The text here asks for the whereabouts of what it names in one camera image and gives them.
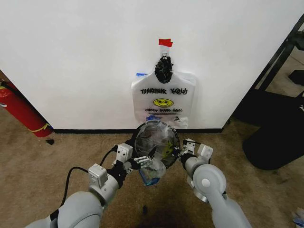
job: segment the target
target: fire extinguisher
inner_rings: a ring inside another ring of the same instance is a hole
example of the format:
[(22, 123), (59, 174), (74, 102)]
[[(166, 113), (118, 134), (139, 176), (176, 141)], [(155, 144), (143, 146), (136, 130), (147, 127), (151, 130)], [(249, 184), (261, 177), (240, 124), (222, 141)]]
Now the fire extinguisher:
[(53, 132), (50, 125), (11, 82), (0, 83), (0, 105), (37, 137), (45, 137)]

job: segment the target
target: smiley face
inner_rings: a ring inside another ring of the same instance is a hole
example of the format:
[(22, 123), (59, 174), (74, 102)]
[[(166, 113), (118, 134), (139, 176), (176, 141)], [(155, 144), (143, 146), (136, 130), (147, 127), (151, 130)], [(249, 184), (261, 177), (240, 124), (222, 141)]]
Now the smiley face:
[(164, 99), (164, 98), (159, 98), (153, 101), (153, 103), (161, 108), (168, 108), (174, 104), (172, 100), (169, 99)]

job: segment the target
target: gray robot arm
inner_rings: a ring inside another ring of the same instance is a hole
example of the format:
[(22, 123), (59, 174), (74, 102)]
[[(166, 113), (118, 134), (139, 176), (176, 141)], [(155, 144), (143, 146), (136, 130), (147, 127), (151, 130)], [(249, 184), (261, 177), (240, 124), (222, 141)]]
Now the gray robot arm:
[(194, 155), (195, 142), (184, 141), (180, 161), (188, 174), (188, 184), (194, 194), (212, 207), (212, 220), (216, 228), (251, 228), (241, 207), (225, 193), (226, 178), (223, 172), (209, 160), (213, 149), (204, 144), (199, 146), (198, 157)]
[[(194, 155), (195, 142), (184, 141), (178, 153), (188, 174), (188, 184), (194, 194), (212, 207), (212, 220), (216, 228), (251, 228), (240, 206), (225, 194), (226, 178), (214, 165), (208, 164), (213, 149), (201, 144)], [(118, 145), (113, 168), (106, 170), (98, 164), (89, 168), (89, 192), (76, 192), (64, 205), (45, 219), (35, 221), (26, 228), (98, 228), (103, 210), (111, 203), (127, 174), (152, 164), (150, 156), (131, 159), (133, 148)]]
[(132, 153), (133, 148), (130, 145), (118, 145), (111, 169), (106, 170), (98, 164), (89, 168), (89, 192), (74, 193), (58, 210), (26, 228), (99, 228), (103, 210), (122, 187), (126, 175), (133, 169), (152, 164), (149, 156), (131, 159)]

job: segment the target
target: plastic bag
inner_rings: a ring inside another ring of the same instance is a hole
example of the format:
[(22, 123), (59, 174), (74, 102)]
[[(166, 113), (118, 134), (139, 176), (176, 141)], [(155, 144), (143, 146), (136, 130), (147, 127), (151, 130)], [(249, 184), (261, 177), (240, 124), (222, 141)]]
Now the plastic bag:
[(151, 186), (160, 180), (177, 159), (173, 154), (174, 147), (180, 147), (176, 130), (161, 121), (148, 121), (139, 127), (134, 143), (137, 156), (148, 156), (155, 149), (153, 164), (139, 170), (146, 186)]
[(158, 183), (160, 178), (166, 173), (166, 167), (160, 160), (153, 159), (153, 164), (140, 169), (139, 173), (144, 184), (146, 186), (151, 186)]
[(295, 213), (293, 213), (293, 221), (297, 228), (304, 227), (304, 210), (298, 208)]
[(140, 127), (134, 145), (138, 157), (148, 156), (156, 147), (154, 160), (161, 161), (168, 168), (177, 159), (172, 153), (174, 147), (180, 147), (180, 139), (176, 130), (166, 123), (148, 121)]
[(167, 83), (161, 83), (155, 73), (141, 74), (132, 82), (135, 118), (141, 123), (161, 120), (187, 128), (195, 84), (195, 76), (189, 73), (173, 72)]

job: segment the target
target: black baseboard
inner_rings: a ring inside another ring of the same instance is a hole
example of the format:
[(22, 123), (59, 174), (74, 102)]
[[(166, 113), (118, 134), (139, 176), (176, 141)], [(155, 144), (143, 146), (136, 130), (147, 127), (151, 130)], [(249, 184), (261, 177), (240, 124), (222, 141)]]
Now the black baseboard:
[[(61, 134), (121, 134), (134, 133), (136, 129), (54, 129), (55, 133)], [(207, 128), (207, 129), (177, 129), (178, 133), (221, 133), (222, 128)]]

